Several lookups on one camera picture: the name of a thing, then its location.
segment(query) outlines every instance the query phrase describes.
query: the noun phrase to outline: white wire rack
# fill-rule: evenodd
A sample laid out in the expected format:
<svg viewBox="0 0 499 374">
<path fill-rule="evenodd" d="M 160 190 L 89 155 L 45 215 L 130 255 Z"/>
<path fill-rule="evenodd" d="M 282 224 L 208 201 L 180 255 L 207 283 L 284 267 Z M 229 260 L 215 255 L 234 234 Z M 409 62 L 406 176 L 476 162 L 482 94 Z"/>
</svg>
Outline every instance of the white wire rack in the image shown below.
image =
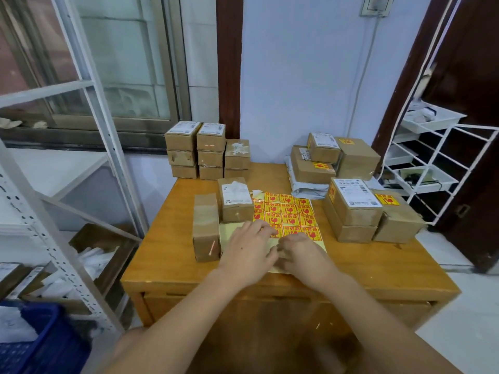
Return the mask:
<svg viewBox="0 0 499 374">
<path fill-rule="evenodd" d="M 64 32 L 79 80 L 0 96 L 0 108 L 61 93 L 83 90 L 106 147 L 109 166 L 116 175 L 135 231 L 138 236 L 142 237 L 148 229 L 147 221 L 128 172 L 125 156 L 76 6 L 73 0 L 52 0 L 52 4 Z M 119 315 L 128 301 L 127 296 L 123 297 L 115 311 L 109 307 L 104 296 L 99 293 L 94 282 L 78 262 L 73 249 L 47 213 L 43 202 L 62 207 L 80 215 L 85 220 L 99 224 L 137 242 L 141 242 L 140 237 L 67 206 L 60 202 L 57 197 L 36 191 L 1 140 L 0 196 L 4 198 L 9 212 L 15 215 L 19 223 L 24 226 L 22 228 L 24 233 L 29 234 L 39 248 L 46 251 L 53 264 L 64 273 L 65 279 L 72 283 L 73 288 L 79 293 L 80 299 L 91 312 L 90 315 L 85 316 L 85 319 L 96 320 L 104 329 L 122 332 L 123 327 L 119 322 Z"/>
<path fill-rule="evenodd" d="M 425 130 L 426 132 L 430 132 L 433 135 L 435 135 L 438 138 L 440 138 L 440 141 L 439 141 L 439 143 L 437 144 L 437 146 L 435 148 L 433 148 L 430 145 L 422 142 L 419 137 L 415 140 L 416 142 L 422 144 L 426 148 L 428 148 L 428 149 L 430 149 L 430 150 L 433 151 L 433 153 L 432 153 L 430 159 L 428 160 L 428 162 L 425 162 L 425 161 L 421 160 L 412 150 L 407 149 L 402 144 L 400 144 L 400 143 L 393 143 L 393 140 L 394 140 L 395 136 L 392 136 L 392 141 L 391 141 L 391 145 L 395 145 L 399 149 L 403 150 L 407 155 L 411 156 L 414 160 L 416 160 L 417 162 L 419 162 L 421 164 L 420 166 L 418 166 L 418 165 L 415 165 L 414 163 L 410 162 L 409 165 L 412 165 L 412 167 L 419 167 L 419 168 L 421 166 L 424 167 L 424 170 L 421 173 L 421 176 L 419 176 L 418 182 L 415 185 L 412 185 L 412 184 L 409 184 L 408 182 L 406 182 L 400 176 L 399 170 L 392 169 L 391 166 L 386 163 L 386 160 L 388 158 L 387 156 L 385 156 L 383 158 L 383 166 L 382 166 L 382 169 L 381 169 L 381 173 L 383 173 L 383 171 L 384 171 L 385 168 L 388 169 L 395 176 L 396 181 L 402 186 L 402 188 L 405 191 L 407 191 L 407 194 L 406 194 L 408 196 L 407 202 L 411 203 L 411 201 L 413 200 L 413 198 L 417 198 L 429 210 L 429 212 L 434 215 L 434 219 L 432 221 L 427 221 L 426 223 L 429 224 L 429 225 L 435 225 L 438 222 L 438 220 L 441 218 L 441 216 L 444 214 L 444 212 L 447 210 L 447 208 L 449 207 L 449 205 L 451 204 L 452 200 L 457 195 L 457 193 L 459 192 L 459 190 L 463 187 L 464 183 L 466 182 L 466 180 L 470 176 L 471 172 L 475 169 L 475 167 L 477 166 L 478 162 L 482 159 L 483 155 L 485 154 L 485 152 L 489 148 L 490 144 L 497 137 L 497 134 L 499 132 L 499 128 L 498 127 L 493 127 L 493 126 L 483 126 L 483 125 L 456 124 L 456 125 L 451 125 L 451 126 L 447 127 L 446 130 L 443 133 L 440 133 L 438 131 L 430 130 L 427 127 L 425 127 L 424 125 L 422 125 L 422 124 L 419 125 L 419 128 Z M 488 133 L 490 135 L 488 137 L 483 137 L 483 136 L 480 136 L 480 135 L 478 135 L 476 133 L 468 131 L 468 129 L 486 130 L 486 131 L 489 131 Z M 481 140 L 481 141 L 484 142 L 482 149 L 480 150 L 480 152 L 478 153 L 478 155 L 475 157 L 475 159 L 473 160 L 473 162 L 471 163 L 470 166 L 466 166 L 465 164 L 460 163 L 459 161 L 457 161 L 457 160 L 453 159 L 452 157 L 449 157 L 448 155 L 446 155 L 446 154 L 444 154 L 444 153 L 441 152 L 441 149 L 444 146 L 445 141 L 446 141 L 447 137 L 449 136 L 449 134 L 451 133 L 452 130 L 456 130 L 456 131 L 462 132 L 462 133 L 464 133 L 464 134 L 466 134 L 466 135 L 468 135 L 468 136 L 470 136 L 472 138 L 476 138 L 476 139 L 479 139 L 479 140 Z M 450 179 L 450 181 L 449 181 L 449 188 L 443 188 L 442 186 L 439 186 L 440 182 L 437 183 L 437 186 L 436 186 L 437 190 L 433 190 L 433 191 L 445 191 L 449 195 L 449 197 L 447 198 L 446 202 L 444 203 L 444 205 L 441 207 L 440 210 L 434 210 L 432 207 L 430 207 L 427 204 L 427 202 L 423 201 L 418 194 L 420 194 L 421 192 L 426 192 L 426 191 L 422 191 L 422 188 L 425 186 L 423 184 L 423 182 L 424 182 L 424 179 L 425 179 L 425 177 L 427 176 L 427 174 L 428 174 L 428 172 L 430 170 L 433 169 L 433 170 L 438 170 L 440 172 L 443 172 L 441 169 L 439 169 L 438 167 L 436 167 L 434 165 L 435 159 L 439 155 L 442 156 L 442 157 L 444 157 L 444 158 L 446 158 L 447 160 L 453 162 L 457 166 L 461 167 L 466 172 L 465 172 L 465 174 L 463 175 L 463 177 L 460 180 L 457 180 L 457 179 L 453 178 L 452 176 L 446 174 L 446 176 Z"/>
</svg>

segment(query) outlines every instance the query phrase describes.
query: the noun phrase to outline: white metal shelving unit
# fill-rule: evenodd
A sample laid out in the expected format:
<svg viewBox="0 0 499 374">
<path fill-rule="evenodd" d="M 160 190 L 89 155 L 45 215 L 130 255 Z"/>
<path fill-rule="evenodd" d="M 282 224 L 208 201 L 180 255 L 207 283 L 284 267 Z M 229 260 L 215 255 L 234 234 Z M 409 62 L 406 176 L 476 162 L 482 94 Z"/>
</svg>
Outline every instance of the white metal shelving unit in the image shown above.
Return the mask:
<svg viewBox="0 0 499 374">
<path fill-rule="evenodd" d="M 434 219 L 432 221 L 427 221 L 426 223 L 429 225 L 435 225 L 444 214 L 445 210 L 447 210 L 456 194 L 459 192 L 465 181 L 470 176 L 471 172 L 475 169 L 478 162 L 489 148 L 490 144 L 497 137 L 499 128 L 484 125 L 460 124 L 459 120 L 463 117 L 466 117 L 466 115 L 460 114 L 458 112 L 453 112 L 451 110 L 447 110 L 435 105 L 429 106 L 437 110 L 437 115 L 443 115 L 443 119 L 417 124 L 405 119 L 404 117 L 401 121 L 399 129 L 397 130 L 397 133 L 392 137 L 392 141 L 390 142 L 387 154 L 383 158 L 381 173 L 383 173 L 384 169 L 390 171 L 395 177 L 396 183 L 398 183 L 398 185 L 402 187 L 402 189 L 395 190 L 402 195 L 407 196 L 407 202 L 409 204 L 414 198 L 417 198 L 421 202 L 421 204 L 424 205 L 434 216 Z M 484 131 L 484 135 L 488 136 L 485 137 L 469 130 Z M 474 158 L 470 166 L 466 166 L 465 164 L 460 163 L 454 158 L 449 157 L 448 155 L 441 152 L 446 139 L 452 131 L 459 131 L 468 135 L 470 138 L 479 139 L 484 142 L 482 149 Z M 432 147 L 421 141 L 420 135 L 424 132 L 430 132 L 431 134 L 439 138 L 439 142 L 436 147 Z M 423 161 L 413 150 L 410 150 L 408 149 L 408 147 L 404 146 L 403 143 L 410 141 L 418 142 L 419 144 L 422 144 L 424 147 L 433 151 L 428 162 Z M 437 167 L 435 165 L 435 159 L 438 156 L 442 156 L 447 160 L 453 162 L 455 165 L 464 169 L 465 173 L 461 177 L 461 179 L 455 179 L 451 175 L 447 174 L 442 169 Z M 408 164 L 408 169 L 423 170 L 416 184 L 410 184 L 409 182 L 405 181 L 405 179 L 400 175 L 400 169 L 391 168 L 392 166 L 402 163 Z M 429 172 L 433 174 L 433 179 L 435 180 L 434 182 L 429 183 L 424 181 Z M 446 192 L 448 194 L 448 198 L 439 210 L 434 210 L 421 199 L 420 194 L 437 191 Z"/>
<path fill-rule="evenodd" d="M 0 234 L 29 236 L 47 253 L 55 267 L 64 272 L 65 279 L 72 283 L 91 312 L 89 316 L 75 318 L 96 320 L 104 329 L 122 332 L 119 314 L 128 297 L 122 298 L 116 310 L 109 307 L 105 294 L 99 293 L 77 260 L 68 244 L 68 236 L 58 230 L 43 205 L 47 202 L 62 207 L 138 243 L 148 229 L 76 6 L 73 0 L 52 0 L 52 4 L 79 80 L 0 96 L 0 108 L 81 89 L 107 152 L 7 149 L 0 140 L 0 196 L 3 199 Z M 60 202 L 71 189 L 106 163 L 119 183 L 137 236 Z"/>
</svg>

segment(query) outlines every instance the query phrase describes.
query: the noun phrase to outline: white floor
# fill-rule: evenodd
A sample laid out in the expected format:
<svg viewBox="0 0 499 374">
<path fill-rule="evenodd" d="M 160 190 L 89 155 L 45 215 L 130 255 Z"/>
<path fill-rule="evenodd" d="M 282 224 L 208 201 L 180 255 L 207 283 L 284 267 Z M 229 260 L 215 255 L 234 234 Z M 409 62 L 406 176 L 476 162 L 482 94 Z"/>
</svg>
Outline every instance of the white floor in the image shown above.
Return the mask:
<svg viewBox="0 0 499 374">
<path fill-rule="evenodd" d="M 499 372 L 499 276 L 469 273 L 471 263 L 441 234 L 420 232 L 417 239 L 432 257 L 450 270 L 462 294 L 435 315 L 417 333 L 464 374 Z M 94 374 L 108 362 L 117 337 L 94 340 L 94 349 L 82 374 Z"/>
</svg>

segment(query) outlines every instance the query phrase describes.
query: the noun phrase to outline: dark wooden door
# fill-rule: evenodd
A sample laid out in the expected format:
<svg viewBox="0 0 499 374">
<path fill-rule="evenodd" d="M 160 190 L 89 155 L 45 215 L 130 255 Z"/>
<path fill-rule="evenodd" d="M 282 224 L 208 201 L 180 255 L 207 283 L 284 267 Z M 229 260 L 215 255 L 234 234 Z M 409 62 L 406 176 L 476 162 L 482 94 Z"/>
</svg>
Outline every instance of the dark wooden door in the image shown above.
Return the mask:
<svg viewBox="0 0 499 374">
<path fill-rule="evenodd" d="M 470 125 L 499 126 L 498 10 L 499 0 L 462 0 L 423 95 L 429 103 L 467 114 L 463 122 Z M 449 141 L 463 160 L 466 141 L 471 140 Z M 496 140 L 437 224 L 480 272 L 499 259 L 498 155 Z"/>
</svg>

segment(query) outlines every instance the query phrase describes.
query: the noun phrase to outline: wooden table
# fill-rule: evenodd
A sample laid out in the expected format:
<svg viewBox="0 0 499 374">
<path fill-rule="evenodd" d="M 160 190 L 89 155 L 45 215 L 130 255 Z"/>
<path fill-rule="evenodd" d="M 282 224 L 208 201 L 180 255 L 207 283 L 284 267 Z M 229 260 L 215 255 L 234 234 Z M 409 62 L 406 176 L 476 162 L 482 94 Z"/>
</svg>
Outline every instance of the wooden table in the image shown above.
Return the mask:
<svg viewBox="0 0 499 374">
<path fill-rule="evenodd" d="M 250 190 L 289 194 L 283 164 L 252 163 Z M 123 274 L 121 282 L 145 326 L 183 299 L 218 262 L 196 263 L 192 247 L 195 194 L 216 193 L 216 181 L 179 178 Z M 313 201 L 329 256 L 412 328 L 459 294 L 458 287 L 416 240 L 398 244 L 339 243 L 322 201 Z M 223 311 L 192 369 L 214 372 L 317 372 L 313 344 L 353 346 L 352 332 L 321 295 L 295 277 L 267 273 Z"/>
</svg>

